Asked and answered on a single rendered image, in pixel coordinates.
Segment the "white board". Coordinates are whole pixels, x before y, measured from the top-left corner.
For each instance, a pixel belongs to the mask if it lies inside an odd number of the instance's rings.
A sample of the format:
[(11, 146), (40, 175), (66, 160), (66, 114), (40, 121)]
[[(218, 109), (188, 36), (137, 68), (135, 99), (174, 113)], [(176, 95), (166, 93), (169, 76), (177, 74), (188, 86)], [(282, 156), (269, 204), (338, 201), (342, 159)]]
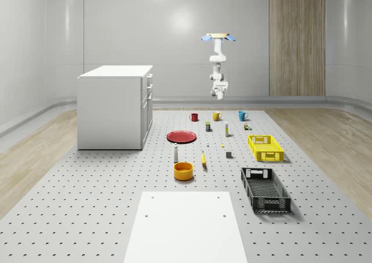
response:
[(247, 263), (228, 192), (143, 192), (124, 263)]

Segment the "yellow bowl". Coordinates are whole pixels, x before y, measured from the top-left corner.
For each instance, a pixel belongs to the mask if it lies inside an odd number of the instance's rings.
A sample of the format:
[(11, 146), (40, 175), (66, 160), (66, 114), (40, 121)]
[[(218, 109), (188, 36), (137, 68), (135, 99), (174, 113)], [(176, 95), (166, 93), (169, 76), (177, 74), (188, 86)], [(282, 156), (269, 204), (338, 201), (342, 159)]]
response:
[(179, 181), (187, 181), (193, 178), (193, 165), (188, 162), (178, 162), (174, 165), (174, 177)]

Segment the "dark grey basket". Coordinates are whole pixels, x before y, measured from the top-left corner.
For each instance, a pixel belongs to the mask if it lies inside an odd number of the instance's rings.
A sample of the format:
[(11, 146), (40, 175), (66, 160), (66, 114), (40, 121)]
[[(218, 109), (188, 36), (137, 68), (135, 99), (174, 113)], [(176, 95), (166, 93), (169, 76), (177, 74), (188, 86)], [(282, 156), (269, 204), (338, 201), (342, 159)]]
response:
[(291, 197), (271, 168), (241, 168), (241, 180), (253, 211), (289, 212)]

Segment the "yellow basket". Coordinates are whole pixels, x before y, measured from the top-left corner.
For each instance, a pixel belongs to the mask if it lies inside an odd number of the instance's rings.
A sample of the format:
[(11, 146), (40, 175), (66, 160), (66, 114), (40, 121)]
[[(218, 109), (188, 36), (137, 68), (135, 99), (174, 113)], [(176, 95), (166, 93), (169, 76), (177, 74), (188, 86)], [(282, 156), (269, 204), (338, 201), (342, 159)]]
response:
[(271, 135), (248, 135), (248, 145), (257, 161), (283, 161), (284, 151)]

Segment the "white cabinet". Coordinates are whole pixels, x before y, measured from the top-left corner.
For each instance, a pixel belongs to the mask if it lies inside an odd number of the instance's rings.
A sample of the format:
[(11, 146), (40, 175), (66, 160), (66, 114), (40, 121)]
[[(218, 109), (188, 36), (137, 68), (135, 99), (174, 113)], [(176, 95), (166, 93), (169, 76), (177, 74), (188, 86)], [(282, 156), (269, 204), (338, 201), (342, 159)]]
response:
[(152, 66), (101, 66), (77, 79), (77, 147), (141, 150), (152, 125)]

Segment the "red plate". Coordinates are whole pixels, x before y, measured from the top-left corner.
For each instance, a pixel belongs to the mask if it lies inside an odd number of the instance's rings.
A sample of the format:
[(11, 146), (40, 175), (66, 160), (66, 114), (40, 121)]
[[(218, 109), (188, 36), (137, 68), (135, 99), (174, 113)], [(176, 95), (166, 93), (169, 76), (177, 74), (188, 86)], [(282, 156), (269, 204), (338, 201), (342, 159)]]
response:
[(174, 143), (191, 143), (196, 140), (196, 134), (191, 131), (172, 131), (167, 134), (167, 140)]

